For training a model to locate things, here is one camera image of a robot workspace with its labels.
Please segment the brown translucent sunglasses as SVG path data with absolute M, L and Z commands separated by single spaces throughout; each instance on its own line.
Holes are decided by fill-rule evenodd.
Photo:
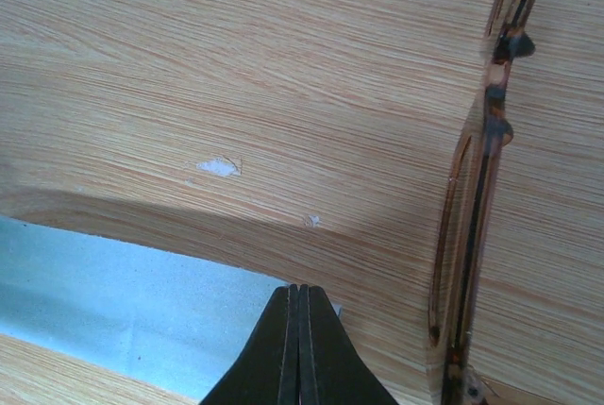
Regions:
M 503 148 L 513 63 L 532 56 L 526 24 L 536 0 L 494 0 L 485 27 L 484 68 L 454 150 L 428 288 L 427 376 L 435 404 L 487 404 L 493 391 L 469 363 L 478 280 Z

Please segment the light blue cleaning cloth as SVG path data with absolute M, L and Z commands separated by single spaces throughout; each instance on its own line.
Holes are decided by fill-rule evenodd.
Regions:
M 282 280 L 1 221 L 1 330 L 195 400 L 233 365 Z

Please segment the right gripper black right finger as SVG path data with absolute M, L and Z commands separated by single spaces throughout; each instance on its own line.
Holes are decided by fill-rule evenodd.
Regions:
M 298 315 L 302 404 L 396 403 L 359 356 L 323 288 L 300 286 Z

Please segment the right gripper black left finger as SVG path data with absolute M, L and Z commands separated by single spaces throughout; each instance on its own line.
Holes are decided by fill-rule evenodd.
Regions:
M 240 355 L 203 404 L 297 404 L 298 287 L 270 296 Z

